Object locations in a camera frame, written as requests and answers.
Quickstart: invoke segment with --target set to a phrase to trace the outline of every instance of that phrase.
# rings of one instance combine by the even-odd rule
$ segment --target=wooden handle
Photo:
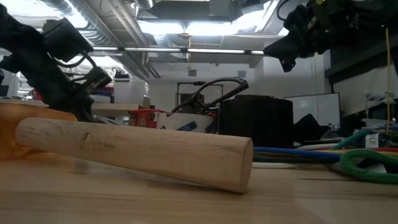
[[[107,124],[23,119],[18,144],[244,193],[251,173],[249,138]]]

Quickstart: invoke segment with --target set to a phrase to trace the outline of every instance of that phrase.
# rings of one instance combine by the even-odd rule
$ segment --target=blue cable
[[[315,151],[306,151],[299,149],[279,149],[271,147],[254,147],[254,152],[281,153],[281,154],[290,154],[296,156],[317,157],[317,158],[327,158],[327,159],[337,159],[337,160],[339,160],[341,157],[341,154],[332,153],[332,152],[315,152]]]

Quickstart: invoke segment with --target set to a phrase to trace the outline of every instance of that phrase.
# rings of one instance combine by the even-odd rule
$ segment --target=orange object
[[[132,110],[130,113],[132,115],[130,126],[156,128],[156,113],[166,113],[166,111],[157,109],[144,109]]]
[[[25,118],[48,118],[77,121],[75,115],[62,111],[18,103],[0,103],[0,159],[24,157],[38,152],[18,145],[15,129]]]

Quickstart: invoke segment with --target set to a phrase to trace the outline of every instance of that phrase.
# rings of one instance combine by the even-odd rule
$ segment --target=table surface
[[[0,161],[1,223],[397,223],[398,187],[253,169],[244,195],[56,154]]]

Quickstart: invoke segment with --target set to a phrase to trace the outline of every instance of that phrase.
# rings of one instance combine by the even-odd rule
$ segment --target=whiteboard
[[[340,94],[323,94],[310,96],[288,97],[293,102],[294,123],[307,114],[318,121],[320,126],[330,126],[334,130],[340,128]]]

